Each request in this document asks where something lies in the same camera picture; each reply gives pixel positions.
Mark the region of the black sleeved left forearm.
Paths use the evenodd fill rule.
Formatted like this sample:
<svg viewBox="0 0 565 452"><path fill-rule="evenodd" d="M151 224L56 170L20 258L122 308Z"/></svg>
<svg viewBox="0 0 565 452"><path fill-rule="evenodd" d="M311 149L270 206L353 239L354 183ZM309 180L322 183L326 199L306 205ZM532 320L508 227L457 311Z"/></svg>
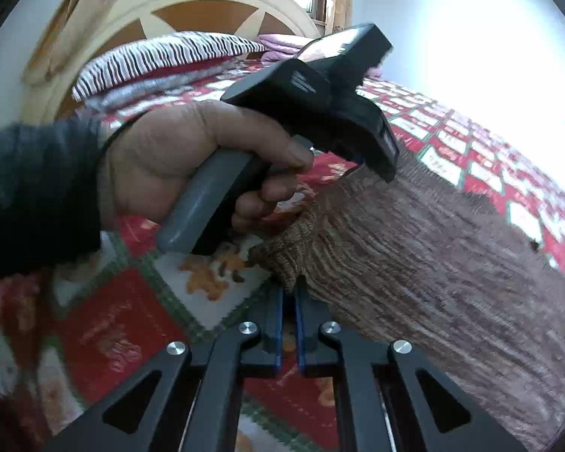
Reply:
<svg viewBox="0 0 565 452"><path fill-rule="evenodd" d="M0 280L99 250L109 144L96 119L0 130Z"/></svg>

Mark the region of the left hand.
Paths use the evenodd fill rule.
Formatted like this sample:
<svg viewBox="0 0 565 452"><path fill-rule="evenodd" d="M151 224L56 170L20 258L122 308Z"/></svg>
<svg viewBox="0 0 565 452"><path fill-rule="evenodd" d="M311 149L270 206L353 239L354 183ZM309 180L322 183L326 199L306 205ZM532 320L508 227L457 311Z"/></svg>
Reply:
<svg viewBox="0 0 565 452"><path fill-rule="evenodd" d="M313 154L275 121L221 101L175 105L147 112L119 128L99 172L102 228L114 231L121 216L162 223L195 171L218 148L253 152L279 169L257 190L235 201L231 225L249 230L297 189Z"/></svg>

